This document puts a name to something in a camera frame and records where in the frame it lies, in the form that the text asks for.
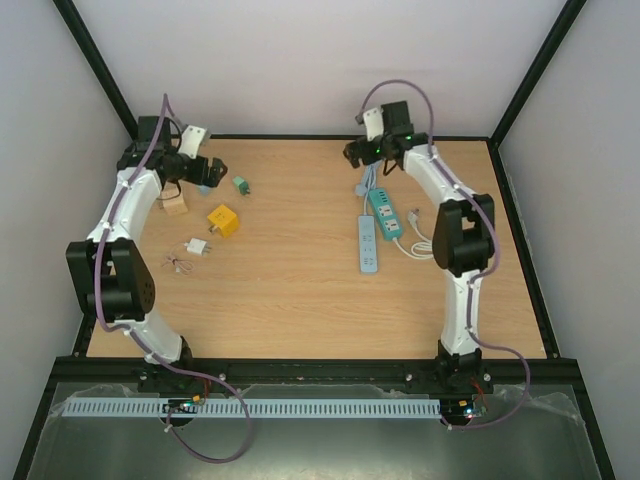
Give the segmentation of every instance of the yellow plug adapter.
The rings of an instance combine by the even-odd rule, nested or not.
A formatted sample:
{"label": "yellow plug adapter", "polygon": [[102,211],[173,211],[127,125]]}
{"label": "yellow plug adapter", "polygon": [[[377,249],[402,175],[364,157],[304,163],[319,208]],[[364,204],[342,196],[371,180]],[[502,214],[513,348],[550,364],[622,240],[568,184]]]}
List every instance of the yellow plug adapter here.
{"label": "yellow plug adapter", "polygon": [[223,237],[228,237],[240,226],[238,216],[226,205],[220,205],[207,215],[207,220],[211,223],[209,231],[218,230]]}

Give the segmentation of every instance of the small wooden block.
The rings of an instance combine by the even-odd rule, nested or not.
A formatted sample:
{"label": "small wooden block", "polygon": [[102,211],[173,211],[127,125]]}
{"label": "small wooden block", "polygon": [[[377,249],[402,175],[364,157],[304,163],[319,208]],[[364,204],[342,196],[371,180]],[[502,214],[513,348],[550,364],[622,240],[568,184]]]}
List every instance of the small wooden block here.
{"label": "small wooden block", "polygon": [[182,194],[178,198],[172,198],[171,200],[163,200],[162,207],[167,215],[170,217],[174,215],[180,215],[181,213],[187,213],[189,209],[186,203],[184,203],[184,197]]}
{"label": "small wooden block", "polygon": [[170,217],[180,215],[181,213],[187,213],[189,211],[187,204],[184,202],[184,195],[174,183],[167,183],[165,185],[164,189],[160,193],[160,199],[163,210]]}

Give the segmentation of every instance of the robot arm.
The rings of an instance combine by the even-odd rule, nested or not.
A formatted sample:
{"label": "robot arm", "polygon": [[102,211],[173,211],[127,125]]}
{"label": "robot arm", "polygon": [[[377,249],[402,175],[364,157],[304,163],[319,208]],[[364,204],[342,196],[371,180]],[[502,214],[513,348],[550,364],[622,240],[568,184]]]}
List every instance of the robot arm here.
{"label": "robot arm", "polygon": [[[475,294],[471,296],[471,303],[469,285],[473,277],[487,268],[494,253],[489,232],[460,190],[473,196],[492,222],[493,200],[489,195],[476,195],[466,187],[442,161],[435,147],[429,153],[426,134],[413,132],[406,102],[368,110],[361,120],[367,135],[348,144],[344,150],[352,166],[385,160],[384,172],[388,174],[397,165],[413,177],[431,202],[439,207],[433,255],[444,270],[447,282],[440,352],[452,370],[456,370],[455,364],[461,359],[475,357],[479,360],[480,351],[469,331],[477,331],[480,281],[474,282]],[[395,165],[387,170],[389,161]],[[473,225],[464,228],[464,219]]]}
{"label": "robot arm", "polygon": [[[141,117],[138,139],[124,152],[117,164],[117,184],[102,219],[84,242],[72,242],[67,248],[67,263],[83,313],[96,315],[93,282],[97,246],[109,225],[103,255],[101,303],[105,320],[120,326],[125,335],[135,331],[149,349],[173,363],[190,357],[189,347],[154,308],[155,284],[136,244],[162,188],[167,181],[185,180],[215,187],[227,168],[220,159],[208,160],[197,155],[208,139],[203,128],[189,126],[182,134],[179,149],[171,145],[169,122],[163,124],[160,140],[149,161],[132,184],[128,183],[149,146],[157,117]],[[116,198],[122,195],[115,216],[109,215]],[[156,363],[151,355],[145,359]]]}

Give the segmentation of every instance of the black metal frame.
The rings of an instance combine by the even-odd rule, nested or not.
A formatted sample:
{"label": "black metal frame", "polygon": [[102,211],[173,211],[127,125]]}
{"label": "black metal frame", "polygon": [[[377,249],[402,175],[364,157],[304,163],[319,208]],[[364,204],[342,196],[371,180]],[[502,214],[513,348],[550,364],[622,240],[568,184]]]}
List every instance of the black metal frame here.
{"label": "black metal frame", "polygon": [[[111,76],[100,52],[93,42],[86,25],[75,8],[72,0],[53,0],[60,11],[70,32],[78,42],[85,58],[91,65],[96,77],[123,125],[132,138],[135,138],[136,122],[127,106],[115,80]],[[507,218],[511,226],[516,249],[522,265],[531,303],[538,322],[538,328],[545,348],[547,359],[529,360],[534,385],[571,385],[574,389],[580,413],[586,422],[587,433],[603,479],[613,479],[614,473],[607,451],[600,435],[589,395],[586,391],[580,369],[575,360],[560,358],[552,325],[544,304],[540,285],[533,268],[533,262],[524,236],[520,218],[514,203],[499,147],[516,117],[535,88],[538,80],[551,61],[563,38],[578,16],[586,0],[568,0],[558,16],[553,28],[540,48],[535,60],[525,75],[520,87],[511,100],[504,116],[491,138],[487,137],[440,137],[436,140],[484,141],[487,144],[496,179],[505,205]],[[219,139],[279,139],[279,140],[352,140],[354,135],[213,135]],[[56,360],[42,399],[35,414],[31,430],[25,443],[14,479],[27,477],[36,451],[41,430],[51,407],[57,385],[61,382],[95,383],[139,383],[142,387],[141,372],[149,366],[141,359],[87,358],[86,353],[93,333],[95,319],[85,316],[73,348],[73,355]],[[227,381],[237,385],[248,385],[259,381],[310,383],[373,383],[383,388],[394,388],[411,393],[433,393],[428,382],[416,375],[412,382],[406,381],[407,373],[430,372],[435,368],[434,360],[234,360],[234,359],[195,359],[196,370],[214,375],[225,373]],[[493,383],[518,384],[522,382],[522,366],[517,360],[485,360],[491,371]],[[446,398],[446,394],[436,394],[436,398]]]}
{"label": "black metal frame", "polygon": [[[492,372],[492,382],[508,385],[522,382],[522,364],[518,360],[486,360]],[[603,479],[614,479],[614,473],[598,428],[589,395],[575,360],[530,360],[534,385],[570,385],[575,393],[587,435],[593,448],[596,463]],[[419,379],[406,381],[406,374],[432,371],[434,360],[235,360],[196,359],[194,368],[212,375],[225,373],[227,381],[236,386],[260,383],[323,383],[353,384],[371,383],[385,389],[394,388],[408,393],[429,393]],[[44,427],[51,402],[59,383],[143,383],[141,372],[148,368],[142,359],[75,358],[60,357],[56,360],[49,381],[44,389],[40,405],[27,437],[16,469],[14,480],[27,477],[35,455],[40,433]],[[446,400],[446,395],[432,395]]]}

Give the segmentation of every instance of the power outlet socket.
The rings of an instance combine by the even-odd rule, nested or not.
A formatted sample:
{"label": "power outlet socket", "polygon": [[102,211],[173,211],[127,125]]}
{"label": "power outlet socket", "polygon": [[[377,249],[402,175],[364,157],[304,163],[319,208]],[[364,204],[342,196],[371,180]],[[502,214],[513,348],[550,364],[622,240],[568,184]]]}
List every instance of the power outlet socket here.
{"label": "power outlet socket", "polygon": [[378,227],[380,227],[384,239],[390,242],[394,238],[400,238],[404,230],[387,191],[384,188],[375,188],[369,191],[368,200],[376,214]]}
{"label": "power outlet socket", "polygon": [[371,215],[358,217],[358,243],[360,245],[360,272],[376,273],[378,271],[376,226]]}

